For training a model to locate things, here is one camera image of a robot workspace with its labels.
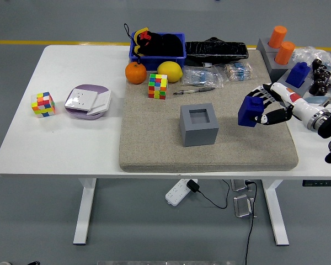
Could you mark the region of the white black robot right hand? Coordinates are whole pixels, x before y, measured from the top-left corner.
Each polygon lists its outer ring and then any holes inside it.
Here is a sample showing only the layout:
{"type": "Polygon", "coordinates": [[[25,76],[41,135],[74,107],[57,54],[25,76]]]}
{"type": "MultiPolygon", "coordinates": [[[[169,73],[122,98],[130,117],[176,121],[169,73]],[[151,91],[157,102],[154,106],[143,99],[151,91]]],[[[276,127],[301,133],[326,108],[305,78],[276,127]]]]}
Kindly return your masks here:
{"type": "Polygon", "coordinates": [[[262,98],[265,102],[264,108],[273,102],[284,104],[284,109],[254,118],[255,122],[264,125],[281,123],[295,116],[303,122],[306,128],[314,131],[318,128],[318,119],[328,113],[323,107],[309,104],[291,88],[278,82],[262,84],[249,92],[248,95],[250,97],[262,98]]]}

